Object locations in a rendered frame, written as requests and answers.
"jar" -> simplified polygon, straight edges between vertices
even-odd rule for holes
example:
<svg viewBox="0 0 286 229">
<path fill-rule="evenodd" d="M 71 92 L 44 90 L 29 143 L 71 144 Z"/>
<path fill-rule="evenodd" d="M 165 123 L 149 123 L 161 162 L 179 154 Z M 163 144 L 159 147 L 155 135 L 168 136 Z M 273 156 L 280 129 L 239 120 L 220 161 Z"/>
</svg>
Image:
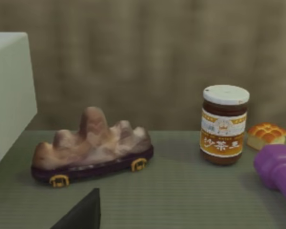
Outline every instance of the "jar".
<svg viewBox="0 0 286 229">
<path fill-rule="evenodd" d="M 242 155 L 250 94 L 237 86 L 213 85 L 203 96 L 200 152 L 213 164 L 234 164 Z"/>
</svg>

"orange label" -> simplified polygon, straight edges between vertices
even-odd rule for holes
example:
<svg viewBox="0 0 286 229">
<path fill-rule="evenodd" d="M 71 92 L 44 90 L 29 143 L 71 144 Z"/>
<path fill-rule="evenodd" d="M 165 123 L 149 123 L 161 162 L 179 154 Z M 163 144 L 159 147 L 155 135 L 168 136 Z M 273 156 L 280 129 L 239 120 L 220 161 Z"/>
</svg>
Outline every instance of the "orange label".
<svg viewBox="0 0 286 229">
<path fill-rule="evenodd" d="M 200 148 L 207 154 L 232 157 L 243 150 L 246 114 L 222 117 L 203 110 Z"/>
</svg>

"dark purple base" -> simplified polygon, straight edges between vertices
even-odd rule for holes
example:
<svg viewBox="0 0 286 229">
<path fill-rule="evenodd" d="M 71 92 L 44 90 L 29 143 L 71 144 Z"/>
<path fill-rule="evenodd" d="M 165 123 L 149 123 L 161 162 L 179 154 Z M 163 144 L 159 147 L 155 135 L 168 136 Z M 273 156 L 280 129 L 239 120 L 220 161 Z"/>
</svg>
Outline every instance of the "dark purple base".
<svg viewBox="0 0 286 229">
<path fill-rule="evenodd" d="M 139 158 L 145 158 L 147 161 L 153 157 L 153 146 L 148 150 L 138 153 L 130 154 L 118 160 L 106 162 L 100 165 L 95 165 L 93 168 L 87 168 L 83 170 L 70 170 L 70 168 L 59 168 L 54 170 L 43 170 L 31 166 L 32 177 L 40 182 L 49 183 L 49 180 L 54 175 L 66 175 L 70 181 L 75 181 L 88 177 L 99 177 L 107 175 L 112 172 L 117 172 L 122 169 L 130 168 L 131 163 Z"/>
</svg>

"brown curtain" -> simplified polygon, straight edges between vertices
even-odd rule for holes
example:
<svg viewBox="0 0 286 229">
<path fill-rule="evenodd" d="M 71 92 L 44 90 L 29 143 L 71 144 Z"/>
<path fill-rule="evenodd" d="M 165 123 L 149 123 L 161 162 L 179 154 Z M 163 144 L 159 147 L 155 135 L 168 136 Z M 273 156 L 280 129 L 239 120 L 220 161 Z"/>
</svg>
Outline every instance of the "brown curtain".
<svg viewBox="0 0 286 229">
<path fill-rule="evenodd" d="M 0 0 L 0 31 L 25 31 L 39 114 L 29 129 L 110 124 L 198 130 L 202 90 L 251 93 L 248 125 L 286 127 L 286 0 Z"/>
</svg>

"white box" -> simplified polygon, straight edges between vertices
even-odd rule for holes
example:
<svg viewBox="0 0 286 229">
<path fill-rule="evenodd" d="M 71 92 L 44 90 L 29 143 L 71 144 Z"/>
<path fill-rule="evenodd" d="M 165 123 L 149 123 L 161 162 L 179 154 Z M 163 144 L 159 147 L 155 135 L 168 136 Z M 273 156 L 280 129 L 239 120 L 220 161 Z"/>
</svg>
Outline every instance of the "white box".
<svg viewBox="0 0 286 229">
<path fill-rule="evenodd" d="M 0 161 L 36 113 L 28 35 L 0 32 Z"/>
</svg>

